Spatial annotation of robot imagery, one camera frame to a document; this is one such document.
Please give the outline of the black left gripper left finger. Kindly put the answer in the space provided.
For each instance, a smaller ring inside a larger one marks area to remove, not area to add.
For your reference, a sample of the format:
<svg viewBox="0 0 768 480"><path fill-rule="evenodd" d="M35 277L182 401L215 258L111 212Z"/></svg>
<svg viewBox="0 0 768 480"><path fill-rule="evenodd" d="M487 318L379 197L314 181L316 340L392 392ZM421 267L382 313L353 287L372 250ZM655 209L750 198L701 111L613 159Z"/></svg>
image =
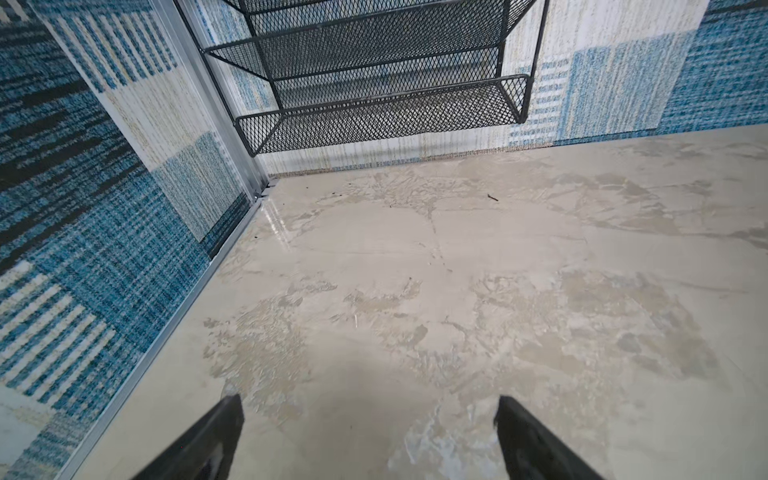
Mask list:
<svg viewBox="0 0 768 480"><path fill-rule="evenodd" d="M229 477L244 424L241 396L222 398L133 479L211 479Z"/></svg>

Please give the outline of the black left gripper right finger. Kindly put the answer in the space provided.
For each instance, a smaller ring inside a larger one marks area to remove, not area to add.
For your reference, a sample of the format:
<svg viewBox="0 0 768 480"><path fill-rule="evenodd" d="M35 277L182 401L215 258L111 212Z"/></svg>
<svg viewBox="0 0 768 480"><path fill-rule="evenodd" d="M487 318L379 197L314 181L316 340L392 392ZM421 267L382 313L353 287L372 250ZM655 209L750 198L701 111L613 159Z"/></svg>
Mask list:
<svg viewBox="0 0 768 480"><path fill-rule="evenodd" d="M510 479L602 479L512 396L499 397L494 427Z"/></svg>

